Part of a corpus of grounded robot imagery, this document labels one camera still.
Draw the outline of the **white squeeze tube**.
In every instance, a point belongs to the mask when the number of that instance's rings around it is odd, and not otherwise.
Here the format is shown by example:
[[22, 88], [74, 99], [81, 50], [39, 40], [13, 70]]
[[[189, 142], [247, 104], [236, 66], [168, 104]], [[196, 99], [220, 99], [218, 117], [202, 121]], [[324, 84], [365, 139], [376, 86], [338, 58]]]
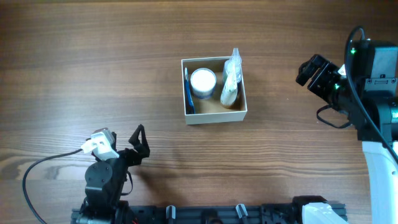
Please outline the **white squeeze tube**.
[[224, 107], [231, 107], [236, 101], [236, 97], [238, 94], [238, 83], [236, 80], [235, 71], [231, 72], [223, 87], [223, 91], [221, 92], [220, 102]]

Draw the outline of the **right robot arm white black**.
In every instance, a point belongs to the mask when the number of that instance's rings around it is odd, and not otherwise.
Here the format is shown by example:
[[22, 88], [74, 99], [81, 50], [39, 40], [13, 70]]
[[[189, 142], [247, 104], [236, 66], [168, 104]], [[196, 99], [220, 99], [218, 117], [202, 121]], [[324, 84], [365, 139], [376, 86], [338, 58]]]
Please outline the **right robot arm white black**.
[[381, 40], [357, 40], [349, 51], [350, 69], [315, 54], [301, 64], [296, 82], [322, 98], [327, 108], [346, 114], [366, 159], [373, 223], [397, 223], [397, 162], [385, 139], [397, 150], [397, 46]]

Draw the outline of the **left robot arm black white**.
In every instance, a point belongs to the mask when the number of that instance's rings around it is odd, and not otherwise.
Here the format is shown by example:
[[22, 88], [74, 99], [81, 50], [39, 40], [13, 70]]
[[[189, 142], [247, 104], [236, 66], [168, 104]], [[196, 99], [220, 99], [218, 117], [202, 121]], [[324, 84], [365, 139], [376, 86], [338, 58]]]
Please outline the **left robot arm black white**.
[[116, 133], [108, 128], [93, 132], [81, 146], [83, 152], [91, 153], [96, 162], [85, 172], [86, 197], [78, 210], [71, 215], [72, 223], [138, 223], [138, 217], [129, 207], [129, 202], [121, 200], [124, 183], [132, 180], [129, 167], [138, 166], [149, 157], [143, 125], [139, 125], [129, 138], [132, 149], [116, 149]]

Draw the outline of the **blue disposable razor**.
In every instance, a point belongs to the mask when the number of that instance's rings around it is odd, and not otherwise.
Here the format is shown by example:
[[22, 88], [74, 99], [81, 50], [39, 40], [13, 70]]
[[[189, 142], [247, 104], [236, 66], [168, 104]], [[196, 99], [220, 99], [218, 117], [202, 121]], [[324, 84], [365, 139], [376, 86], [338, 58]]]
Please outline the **blue disposable razor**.
[[193, 104], [192, 95], [191, 95], [191, 91], [190, 91], [190, 83], [187, 79], [185, 79], [185, 92], [187, 94], [187, 102], [188, 102], [187, 113], [195, 114], [196, 112], [195, 112], [195, 106]]

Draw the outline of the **white lidded blue jar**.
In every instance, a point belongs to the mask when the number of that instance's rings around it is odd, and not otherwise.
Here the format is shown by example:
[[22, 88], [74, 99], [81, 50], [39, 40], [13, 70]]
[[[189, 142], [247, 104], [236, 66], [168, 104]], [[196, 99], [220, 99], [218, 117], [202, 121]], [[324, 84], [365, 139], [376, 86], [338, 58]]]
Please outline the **white lidded blue jar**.
[[216, 75], [208, 68], [198, 68], [191, 74], [190, 86], [195, 97], [209, 99], [215, 90]]

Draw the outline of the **blue white toothbrush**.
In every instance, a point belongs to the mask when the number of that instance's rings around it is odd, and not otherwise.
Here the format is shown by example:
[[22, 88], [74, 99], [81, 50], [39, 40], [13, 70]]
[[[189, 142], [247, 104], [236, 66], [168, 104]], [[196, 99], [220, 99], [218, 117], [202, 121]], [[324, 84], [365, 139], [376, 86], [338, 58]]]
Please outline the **blue white toothbrush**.
[[184, 80], [186, 82], [188, 82], [188, 68], [187, 67], [184, 68]]

